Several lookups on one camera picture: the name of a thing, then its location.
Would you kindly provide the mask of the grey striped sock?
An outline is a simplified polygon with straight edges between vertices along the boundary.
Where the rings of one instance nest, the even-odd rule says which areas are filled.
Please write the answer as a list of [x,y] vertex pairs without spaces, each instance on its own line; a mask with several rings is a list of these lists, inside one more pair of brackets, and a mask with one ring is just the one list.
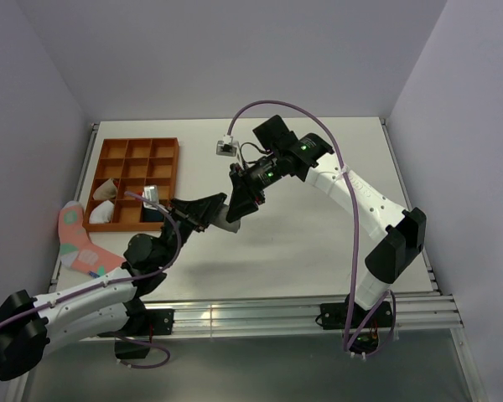
[[215,216],[211,219],[210,223],[219,229],[235,234],[241,227],[241,221],[238,219],[234,222],[229,222],[227,220],[228,212],[229,206],[222,204],[215,213]]

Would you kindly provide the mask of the dark blue patterned sock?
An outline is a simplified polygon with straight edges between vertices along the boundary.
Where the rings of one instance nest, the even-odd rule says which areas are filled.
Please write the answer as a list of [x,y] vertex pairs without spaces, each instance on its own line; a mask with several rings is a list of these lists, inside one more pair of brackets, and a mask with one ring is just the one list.
[[164,215],[157,209],[146,209],[142,207],[143,223],[162,223],[164,221]]

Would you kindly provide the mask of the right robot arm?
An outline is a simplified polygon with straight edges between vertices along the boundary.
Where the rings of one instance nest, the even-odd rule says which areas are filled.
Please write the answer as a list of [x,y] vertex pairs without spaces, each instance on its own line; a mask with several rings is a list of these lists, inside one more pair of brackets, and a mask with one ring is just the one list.
[[331,143],[314,133],[297,137],[280,116],[263,122],[253,133],[265,154],[253,164],[231,164],[227,221],[233,223],[258,211],[266,201],[265,189],[287,176],[317,188],[347,212],[357,213],[356,227],[364,229],[377,244],[365,258],[354,301],[345,310],[350,323],[365,326],[375,316],[379,298],[422,252],[425,213],[392,202],[340,164]]

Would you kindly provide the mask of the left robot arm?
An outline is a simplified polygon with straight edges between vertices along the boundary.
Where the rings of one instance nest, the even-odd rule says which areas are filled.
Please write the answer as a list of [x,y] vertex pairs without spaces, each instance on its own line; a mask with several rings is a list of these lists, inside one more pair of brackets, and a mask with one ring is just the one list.
[[226,211],[225,200],[224,193],[193,201],[173,198],[167,209],[158,209],[164,216],[160,236],[133,236],[114,270],[60,292],[10,295],[0,306],[0,380],[16,379],[69,343],[141,332],[147,323],[141,296],[165,280],[193,232],[216,223]]

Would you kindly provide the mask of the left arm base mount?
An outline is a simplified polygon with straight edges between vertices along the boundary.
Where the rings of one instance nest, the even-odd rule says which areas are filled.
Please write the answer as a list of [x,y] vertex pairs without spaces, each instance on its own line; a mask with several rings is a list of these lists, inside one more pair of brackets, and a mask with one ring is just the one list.
[[[171,352],[155,338],[171,335],[173,326],[173,309],[147,310],[121,331],[103,332],[98,337],[114,340],[114,355],[120,365],[136,370],[158,369],[170,361]],[[146,358],[151,352],[161,353],[162,360],[148,363]]]

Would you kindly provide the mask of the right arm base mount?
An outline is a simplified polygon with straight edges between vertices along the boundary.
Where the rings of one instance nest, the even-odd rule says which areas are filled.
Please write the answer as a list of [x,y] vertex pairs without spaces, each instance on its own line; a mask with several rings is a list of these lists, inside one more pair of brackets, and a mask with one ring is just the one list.
[[[320,304],[315,323],[325,331],[344,330],[348,310],[348,300]],[[376,352],[381,343],[379,330],[386,327],[392,329],[396,323],[396,306],[388,301],[383,301],[373,314],[366,318],[368,313],[369,311],[354,305],[350,329],[356,330],[362,323],[365,325],[349,346],[349,351],[352,353],[362,355]]]

